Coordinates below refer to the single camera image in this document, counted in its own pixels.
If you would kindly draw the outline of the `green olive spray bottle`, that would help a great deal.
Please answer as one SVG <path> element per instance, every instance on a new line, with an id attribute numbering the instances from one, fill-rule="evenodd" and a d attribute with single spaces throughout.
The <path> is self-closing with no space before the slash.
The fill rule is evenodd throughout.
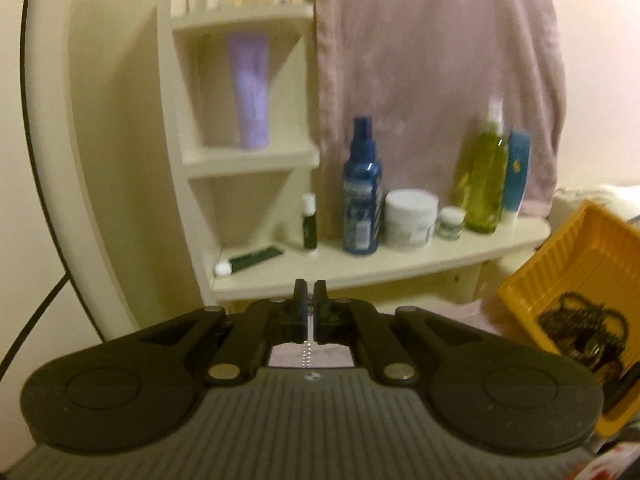
<path id="1" fill-rule="evenodd" d="M 487 117 L 472 151 L 471 167 L 462 182 L 461 206 L 464 225 L 480 234 L 491 234 L 501 217 L 506 183 L 506 140 L 504 140 L 503 98 L 493 96 Z"/>

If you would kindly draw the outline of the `blue white tube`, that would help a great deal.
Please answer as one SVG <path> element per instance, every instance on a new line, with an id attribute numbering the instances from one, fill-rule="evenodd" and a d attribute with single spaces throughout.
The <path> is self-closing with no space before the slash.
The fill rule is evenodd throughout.
<path id="1" fill-rule="evenodd" d="M 504 182 L 501 221 L 513 223 L 520 212 L 529 173 L 532 140 L 526 132 L 512 130 L 508 139 L 508 162 Z"/>

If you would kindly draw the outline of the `small green-label jar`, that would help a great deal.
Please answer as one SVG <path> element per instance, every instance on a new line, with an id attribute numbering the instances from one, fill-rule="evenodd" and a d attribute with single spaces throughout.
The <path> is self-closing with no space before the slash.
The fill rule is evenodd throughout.
<path id="1" fill-rule="evenodd" d="M 444 240 L 457 240 L 465 222 L 465 211 L 459 207 L 442 208 L 437 217 L 437 234 Z"/>

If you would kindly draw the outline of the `cream corner shelf unit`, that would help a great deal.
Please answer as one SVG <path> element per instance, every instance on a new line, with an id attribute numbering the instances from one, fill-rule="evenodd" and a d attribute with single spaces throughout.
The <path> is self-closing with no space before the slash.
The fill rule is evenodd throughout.
<path id="1" fill-rule="evenodd" d="M 122 272 L 107 255 L 96 220 L 82 168 L 79 117 L 70 83 L 72 3 L 25 0 L 26 125 L 43 207 L 70 272 L 72 289 L 96 331 L 112 339 L 135 330 L 143 313 L 160 318 L 163 312 L 151 297 L 126 297 Z M 171 25 L 160 14 L 153 15 L 155 61 L 140 79 L 152 98 L 133 96 L 131 101 L 143 125 L 166 145 L 165 178 L 171 189 L 158 204 L 178 211 L 179 235 L 190 252 L 188 262 L 170 264 L 173 280 L 192 275 L 203 304 L 233 304 L 282 295 L 299 276 L 323 278 L 330 289 L 346 290 L 455 270 L 471 274 L 484 262 L 532 248 L 548 237 L 547 221 L 526 218 L 495 234 L 466 234 L 452 245 L 436 242 L 414 254 L 381 248 L 370 257 L 352 257 L 332 240 L 308 256 L 298 241 L 302 213 L 296 198 L 303 193 L 306 177 L 319 168 L 321 155 L 304 120 L 260 151 L 228 146 L 182 148 L 178 136 L 186 131 L 186 76 L 177 70 L 177 58 L 197 48 L 213 53 L 220 47 L 224 26 L 250 25 L 269 32 L 281 47 L 291 47 L 288 62 L 297 64 L 304 57 L 312 14 L 308 4 L 262 11 L 230 9 L 180 16 Z M 251 211 L 270 206 L 280 214 L 283 233 L 271 235 L 258 228 L 257 243 L 275 244 L 283 255 L 235 278 L 221 278 L 214 267 L 232 252 L 232 246 L 222 241 L 219 221 L 238 212 L 242 203 L 248 203 Z"/>

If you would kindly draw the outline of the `purple tube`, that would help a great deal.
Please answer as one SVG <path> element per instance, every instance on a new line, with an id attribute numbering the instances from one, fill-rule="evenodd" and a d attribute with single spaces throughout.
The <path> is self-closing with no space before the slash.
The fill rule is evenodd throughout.
<path id="1" fill-rule="evenodd" d="M 228 49 L 238 112 L 240 145 L 264 150 L 269 132 L 269 37 L 258 32 L 228 37 Z"/>

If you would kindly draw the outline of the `white cream jar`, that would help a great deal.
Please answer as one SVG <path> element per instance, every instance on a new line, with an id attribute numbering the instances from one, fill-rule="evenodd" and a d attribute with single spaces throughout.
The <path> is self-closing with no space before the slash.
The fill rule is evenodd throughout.
<path id="1" fill-rule="evenodd" d="M 431 243 L 439 199 L 418 188 L 398 188 L 386 194 L 385 243 L 400 249 L 421 249 Z"/>

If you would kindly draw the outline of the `cream pillow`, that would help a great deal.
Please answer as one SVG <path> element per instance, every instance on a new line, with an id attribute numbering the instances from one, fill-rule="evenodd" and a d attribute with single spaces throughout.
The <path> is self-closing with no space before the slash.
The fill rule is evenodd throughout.
<path id="1" fill-rule="evenodd" d="M 597 204 L 624 221 L 639 218 L 639 185 L 618 186 L 598 184 L 578 188 L 558 188 L 553 194 L 548 217 L 552 230 L 556 230 L 583 203 Z"/>

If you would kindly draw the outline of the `mauve towel on table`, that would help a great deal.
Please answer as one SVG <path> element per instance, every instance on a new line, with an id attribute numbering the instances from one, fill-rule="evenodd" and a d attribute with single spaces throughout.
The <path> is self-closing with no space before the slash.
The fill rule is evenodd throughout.
<path id="1" fill-rule="evenodd" d="M 457 322 L 486 330 L 496 335 L 505 335 L 510 327 L 506 308 L 497 299 L 479 299 L 470 304 L 445 304 L 436 302 L 434 306 L 421 306 L 423 310 L 434 311 Z M 353 367 L 354 358 L 344 344 L 278 344 L 268 358 L 268 366 L 281 368 L 335 368 Z"/>

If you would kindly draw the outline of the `hanging mauve towel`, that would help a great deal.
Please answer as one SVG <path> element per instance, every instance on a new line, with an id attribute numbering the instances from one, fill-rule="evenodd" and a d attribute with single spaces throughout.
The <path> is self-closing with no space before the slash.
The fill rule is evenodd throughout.
<path id="1" fill-rule="evenodd" d="M 489 101 L 533 155 L 522 213 L 545 217 L 558 178 L 565 70 L 552 0 L 314 0 L 320 228 L 343 232 L 352 122 L 372 120 L 383 184 L 462 199 Z"/>

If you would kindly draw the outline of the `orange plastic tray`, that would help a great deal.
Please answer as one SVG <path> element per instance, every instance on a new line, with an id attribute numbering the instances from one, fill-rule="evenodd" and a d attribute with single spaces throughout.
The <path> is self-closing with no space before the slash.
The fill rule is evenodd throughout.
<path id="1" fill-rule="evenodd" d="M 627 338 L 622 376 L 639 362 L 639 231 L 603 207 L 585 202 L 499 287 L 498 296 L 538 348 L 559 354 L 539 317 L 571 292 L 626 318 L 606 328 Z"/>

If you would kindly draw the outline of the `black white lip balm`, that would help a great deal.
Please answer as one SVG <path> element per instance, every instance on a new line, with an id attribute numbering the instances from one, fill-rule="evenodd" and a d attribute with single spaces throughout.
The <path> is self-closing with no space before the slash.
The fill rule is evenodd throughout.
<path id="1" fill-rule="evenodd" d="M 314 193 L 305 193 L 303 204 L 303 245 L 308 252 L 318 249 L 317 202 Z"/>

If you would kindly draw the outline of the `blue spray bottle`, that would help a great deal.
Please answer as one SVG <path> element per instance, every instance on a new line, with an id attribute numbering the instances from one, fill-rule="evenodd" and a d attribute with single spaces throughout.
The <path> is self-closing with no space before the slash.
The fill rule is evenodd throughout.
<path id="1" fill-rule="evenodd" d="M 343 167 L 343 247 L 353 255 L 378 249 L 382 212 L 382 167 L 370 116 L 354 119 L 349 158 Z"/>

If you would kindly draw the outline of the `dark green lying tube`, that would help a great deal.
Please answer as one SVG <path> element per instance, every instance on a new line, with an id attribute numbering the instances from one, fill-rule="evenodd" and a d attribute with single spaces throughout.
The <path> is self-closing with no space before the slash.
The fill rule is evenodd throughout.
<path id="1" fill-rule="evenodd" d="M 226 278 L 227 276 L 237 274 L 243 270 L 257 266 L 273 258 L 284 255 L 284 251 L 277 246 L 268 246 L 246 252 L 243 255 L 235 256 L 230 259 L 221 259 L 214 266 L 214 274 L 217 278 Z"/>

